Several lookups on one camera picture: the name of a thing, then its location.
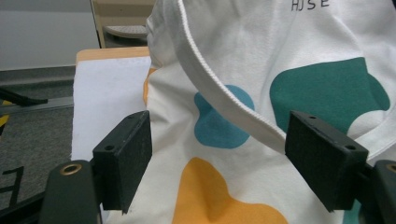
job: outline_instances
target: gray wall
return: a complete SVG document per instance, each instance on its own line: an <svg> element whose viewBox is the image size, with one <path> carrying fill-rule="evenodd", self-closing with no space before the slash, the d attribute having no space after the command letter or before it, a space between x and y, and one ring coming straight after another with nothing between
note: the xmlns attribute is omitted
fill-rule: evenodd
<svg viewBox="0 0 396 224"><path fill-rule="evenodd" d="M90 0L0 0L0 71L73 65L97 48Z"/></svg>

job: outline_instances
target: white fabric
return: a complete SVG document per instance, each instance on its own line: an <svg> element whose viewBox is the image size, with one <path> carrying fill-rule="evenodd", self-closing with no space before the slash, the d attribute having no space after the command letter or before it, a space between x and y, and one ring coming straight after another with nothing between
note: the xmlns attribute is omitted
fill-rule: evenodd
<svg viewBox="0 0 396 224"><path fill-rule="evenodd" d="M294 2L300 2L295 9ZM302 2L157 2L147 26L152 66L158 68L148 83L153 157L129 214L113 212L109 223L175 223L182 172L199 158L219 171L234 199L267 204L289 223L355 224L343 222L344 212L328 213L283 155L285 133L270 90L284 72L364 58L389 108L360 115L347 133L375 159L396 140L396 12L389 0ZM247 92L254 109L229 86ZM202 115L194 102L198 92L254 138L227 149L203 144L194 131ZM394 151L382 155L395 160Z"/></svg>

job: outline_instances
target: white sheet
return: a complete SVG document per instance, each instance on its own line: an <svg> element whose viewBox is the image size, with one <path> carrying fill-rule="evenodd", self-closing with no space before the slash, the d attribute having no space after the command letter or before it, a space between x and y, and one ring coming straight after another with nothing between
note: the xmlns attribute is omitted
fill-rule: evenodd
<svg viewBox="0 0 396 224"><path fill-rule="evenodd" d="M146 109L143 84L149 57L78 63L74 83L72 160L92 150L126 116Z"/></svg>

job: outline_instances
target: teal print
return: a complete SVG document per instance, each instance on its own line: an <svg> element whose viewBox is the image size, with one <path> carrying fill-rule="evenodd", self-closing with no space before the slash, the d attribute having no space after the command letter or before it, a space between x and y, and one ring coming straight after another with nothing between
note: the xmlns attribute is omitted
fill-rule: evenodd
<svg viewBox="0 0 396 224"><path fill-rule="evenodd" d="M243 104L254 110L253 101L245 91L232 85L226 87ZM240 147L248 140L249 134L226 120L204 99L201 93L195 94L194 102L200 113L194 133L202 145L232 149Z"/></svg>
<svg viewBox="0 0 396 224"><path fill-rule="evenodd" d="M359 211L361 210L361 204L358 201L353 203L352 210L345 211L343 224L359 224Z"/></svg>
<svg viewBox="0 0 396 224"><path fill-rule="evenodd" d="M276 124L284 132L291 110L315 115L343 133L360 115L388 110L389 97L363 58L318 63L280 73L270 90Z"/></svg>

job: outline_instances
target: orange blob print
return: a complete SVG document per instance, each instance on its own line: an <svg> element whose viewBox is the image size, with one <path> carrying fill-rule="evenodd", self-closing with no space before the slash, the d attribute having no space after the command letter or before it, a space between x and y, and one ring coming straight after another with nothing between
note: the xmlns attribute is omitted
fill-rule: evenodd
<svg viewBox="0 0 396 224"><path fill-rule="evenodd" d="M224 178L209 162L193 158L184 168L173 224L262 223L287 220L275 208L232 198Z"/></svg>

